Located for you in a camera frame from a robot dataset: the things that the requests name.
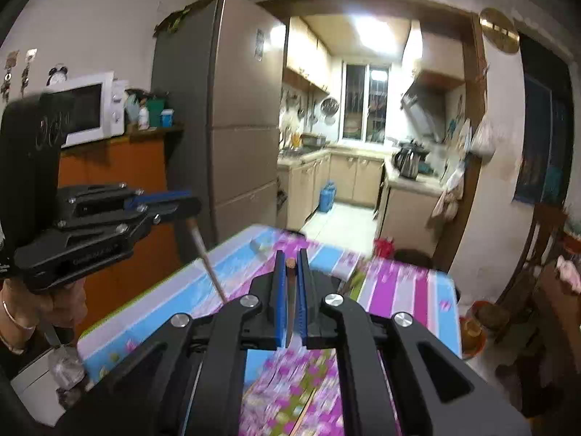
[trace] green container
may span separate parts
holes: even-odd
[[[149,126],[160,128],[162,126],[162,111],[166,107],[166,101],[163,98],[152,98],[145,103],[149,111]]]

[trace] window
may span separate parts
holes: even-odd
[[[345,116],[343,138],[361,140],[365,97],[365,65],[345,68]]]
[[[345,64],[342,139],[383,144],[389,68]]]
[[[573,156],[569,68],[541,44],[521,35],[525,73],[525,138],[514,198],[560,206]]]

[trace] microwave door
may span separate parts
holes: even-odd
[[[62,120],[68,133],[63,147],[111,137],[111,90],[113,72],[88,75],[52,85],[53,92],[66,92],[74,98],[70,119]]]

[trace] wooden handle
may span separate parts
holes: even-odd
[[[192,237],[194,239],[194,243],[196,244],[198,252],[200,253],[200,258],[202,259],[204,267],[206,268],[206,272],[208,272],[208,275],[210,276],[210,280],[212,281],[212,284],[214,285],[216,292],[220,296],[222,303],[223,304],[227,303],[228,299],[226,298],[226,294],[224,293],[224,289],[222,288],[222,285],[220,285],[220,281],[218,280],[218,276],[216,275],[214,268],[210,264],[210,258],[208,257],[208,254],[206,252],[206,246],[204,244],[204,240],[202,239],[202,235],[200,234],[200,230],[198,229],[198,222],[196,221],[196,218],[186,219],[186,224],[188,225],[188,228],[190,229],[190,232],[191,232]]]

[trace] upper cabinet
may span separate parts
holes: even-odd
[[[300,18],[290,19],[288,38],[287,68],[328,92],[331,63],[323,42]]]
[[[430,71],[464,81],[464,55],[461,41],[423,32],[422,42],[420,72]]]
[[[448,92],[464,83],[462,42],[422,31],[412,22],[403,53],[402,69],[410,76],[409,84],[438,92]]]

